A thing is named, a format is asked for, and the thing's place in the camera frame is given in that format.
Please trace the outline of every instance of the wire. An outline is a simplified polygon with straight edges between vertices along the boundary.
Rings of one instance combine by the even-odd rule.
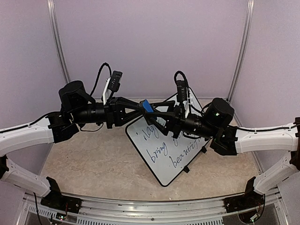
[[[42,221],[41,221],[41,218],[39,217],[39,213],[38,213],[38,201],[37,201],[37,195],[36,195],[36,193],[34,193],[34,192],[33,192],[33,194],[34,194],[34,200],[36,201],[37,218],[38,218],[39,224],[40,224],[40,225],[43,225],[43,224],[42,224]]]
[[[95,81],[95,84],[94,84],[94,87],[93,87],[93,90],[92,92],[90,93],[90,95],[92,96],[94,94],[94,91],[97,87],[97,84],[98,84],[98,81],[99,81],[99,78],[100,78],[100,74],[101,74],[101,71],[103,69],[104,66],[107,66],[108,69],[109,69],[109,76],[112,77],[112,69],[111,67],[109,66],[109,64],[107,62],[103,63],[98,71],[98,74],[97,74],[97,78],[96,78],[96,81]]]
[[[3,133],[5,133],[5,132],[9,132],[9,131],[14,131],[14,130],[19,130],[19,129],[22,129],[22,128],[30,127],[30,126],[32,126],[33,124],[39,122],[39,121],[40,121],[41,119],[43,119],[44,117],[50,115],[51,113],[59,113],[59,112],[49,112],[49,113],[47,113],[47,114],[41,116],[41,117],[38,118],[37,120],[35,120],[35,121],[29,123],[29,124],[26,124],[26,125],[23,125],[23,126],[20,126],[20,127],[11,128],[11,129],[8,129],[8,130],[0,131],[0,134],[3,134]]]
[[[189,108],[189,111],[191,112],[191,99],[190,99],[190,94],[189,94],[189,85],[188,85],[188,80],[187,80],[187,77],[185,76],[185,74],[182,72],[182,71],[180,71],[180,70],[178,70],[176,73],[175,73],[175,75],[174,75],[174,81],[175,81],[175,84],[177,84],[176,83],[176,77],[178,76],[178,74],[180,74],[182,77],[183,77],[183,80],[184,80],[184,82],[186,83],[186,86],[187,86],[187,102],[188,102],[188,108]]]
[[[96,131],[100,130],[102,127],[103,127],[103,123],[100,124],[100,127],[97,130],[82,130],[82,128],[80,128],[80,131],[83,131],[83,132],[96,132]]]
[[[203,116],[203,109],[202,111],[195,108],[195,106],[191,105],[192,109],[194,109],[197,113],[200,113]]]
[[[184,137],[189,138],[189,139],[193,139],[193,140],[201,138],[200,136],[198,136],[198,137],[191,137],[191,136],[186,135],[185,133],[182,133],[182,134],[183,134]]]
[[[286,130],[286,129],[293,129],[297,126],[300,126],[300,124],[294,125],[292,127],[275,127],[275,128],[270,128],[270,129],[262,129],[262,130],[250,130],[250,129],[244,129],[241,127],[235,127],[235,126],[231,126],[228,125],[231,128],[237,128],[238,130],[243,130],[243,131],[248,131],[248,132],[266,132],[266,131],[274,131],[274,130]]]
[[[258,203],[258,206],[259,206],[259,210],[258,212],[256,213],[256,215],[258,215],[258,218],[257,219],[254,219],[253,221],[249,221],[249,222],[244,222],[241,220],[240,216],[243,216],[243,214],[238,214],[238,218],[240,220],[240,222],[242,222],[243,224],[254,224],[254,222],[258,221],[262,215],[263,215],[263,212],[264,212],[264,208],[265,208],[265,205],[266,205],[266,194],[263,195],[263,208],[262,208],[262,212],[261,212],[261,204]]]
[[[265,205],[266,205],[266,194],[263,195],[263,208],[262,208],[262,212],[259,214],[259,218],[257,220],[259,220],[262,217]]]

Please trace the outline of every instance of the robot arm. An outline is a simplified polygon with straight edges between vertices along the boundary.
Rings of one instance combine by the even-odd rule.
[[[207,108],[206,111],[198,111],[198,115],[186,114],[182,102],[188,102],[189,99],[188,83],[181,71],[175,77],[177,74],[182,74],[184,78],[183,81],[175,80],[179,105],[175,105],[172,112],[160,112],[154,107],[149,111],[145,108],[143,115],[147,123],[154,124],[164,135],[173,132],[174,138],[181,131],[189,138],[211,138],[210,147],[222,156],[262,150],[287,151],[270,169],[250,179],[243,195],[225,199],[227,212],[256,207],[258,203],[262,205],[263,195],[268,190],[300,170],[300,118],[296,118],[294,123],[279,127],[233,127],[229,123],[233,119],[234,109],[221,98],[213,99],[204,107]],[[165,124],[159,124],[157,117],[164,119]]]
[[[25,188],[42,197],[41,204],[58,210],[78,213],[81,200],[61,194],[56,181],[33,174],[15,164],[6,155],[12,151],[43,143],[59,143],[70,139],[86,123],[107,128],[123,126],[140,116],[139,103],[113,97],[120,86],[121,72],[114,71],[107,80],[104,102],[96,102],[85,92],[81,81],[68,83],[59,91],[60,112],[51,112],[38,120],[20,126],[0,129],[0,180]]]

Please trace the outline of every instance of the metal base frame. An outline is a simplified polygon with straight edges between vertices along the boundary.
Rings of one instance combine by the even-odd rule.
[[[67,223],[76,225],[132,225],[132,224],[215,224],[222,225],[223,217],[233,213],[226,213],[223,200],[229,196],[208,198],[191,201],[174,202],[146,202],[110,200],[80,195],[70,195],[82,199],[79,214],[68,213]],[[273,188],[266,195],[266,205],[274,204],[281,225],[288,225],[287,213],[277,188]],[[42,217],[53,218],[63,211],[50,209],[38,204]],[[24,225],[28,213],[36,213],[34,196],[26,193],[20,206],[17,225]]]

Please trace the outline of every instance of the blue object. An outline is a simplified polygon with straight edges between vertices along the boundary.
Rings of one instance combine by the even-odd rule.
[[[143,103],[142,103],[142,106],[144,107],[144,109],[148,112],[148,113],[152,113],[154,112],[152,107],[150,106],[148,100],[144,100]]]

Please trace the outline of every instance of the black cable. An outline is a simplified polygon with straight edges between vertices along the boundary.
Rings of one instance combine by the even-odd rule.
[[[185,76],[185,74],[178,70],[175,75],[174,75],[174,81],[175,81],[175,84],[177,85],[176,83],[176,77],[178,76],[178,74],[180,74],[182,77],[183,77],[183,80],[184,82],[186,83],[186,87],[187,87],[187,102],[188,102],[188,109],[189,111],[191,112],[191,99],[190,99],[190,95],[189,95],[189,85],[188,85],[188,80],[187,80],[187,77]]]
[[[113,97],[114,92],[112,91],[108,99],[111,99]]]
[[[270,129],[262,129],[262,130],[250,130],[250,129],[244,129],[241,127],[235,127],[235,126],[231,126],[228,125],[231,128],[237,128],[238,130],[243,130],[243,131],[248,131],[248,132],[266,132],[266,131],[274,131],[274,130],[286,130],[286,129],[293,129],[297,126],[300,126],[300,124],[294,125],[292,127],[275,127],[275,128],[270,128]]]
[[[193,140],[201,138],[200,136],[198,136],[198,137],[191,137],[191,136],[186,135],[185,133],[182,133],[182,134],[183,134],[184,137],[189,138],[189,139],[193,139]]]
[[[262,212],[260,213],[259,218],[257,220],[259,220],[262,217],[265,205],[266,205],[266,194],[263,195],[263,208],[262,208]]]
[[[202,116],[203,116],[203,110],[200,111],[198,109],[195,108],[195,106],[191,105],[191,107],[197,112],[197,113],[200,113]]]
[[[90,95],[92,96],[96,87],[97,87],[97,84],[98,84],[98,81],[99,81],[99,78],[100,78],[100,74],[101,74],[101,71],[103,69],[104,66],[107,66],[108,69],[109,69],[109,76],[112,77],[112,70],[111,70],[111,67],[109,66],[109,64],[107,62],[103,63],[98,71],[98,74],[97,74],[97,78],[96,78],[96,81],[95,81],[95,84],[94,84],[94,87],[93,87],[93,90],[92,92],[90,93]]]
[[[83,131],[83,132],[96,132],[96,131],[100,130],[102,127],[103,127],[103,123],[101,123],[100,127],[97,130],[82,130],[82,128],[80,128],[80,131]]]
[[[42,221],[41,221],[41,218],[39,217],[39,213],[38,213],[38,201],[37,201],[37,195],[36,195],[36,193],[34,193],[34,192],[33,192],[33,194],[34,194],[34,200],[36,201],[37,218],[38,218],[39,224],[40,224],[40,225],[43,225],[43,224],[42,224]]]
[[[29,126],[32,126],[33,124],[39,122],[41,119],[43,119],[44,117],[48,116],[48,115],[51,114],[51,113],[59,113],[59,112],[49,112],[49,113],[47,113],[47,114],[41,116],[41,117],[38,118],[37,120],[35,120],[35,121],[29,123],[29,124],[26,124],[26,125],[23,125],[23,126],[20,126],[20,127],[11,128],[11,129],[8,129],[8,130],[0,131],[0,134],[3,134],[3,133],[5,133],[5,132],[14,131],[14,130],[18,130],[18,129],[27,128],[27,127],[29,127]]]

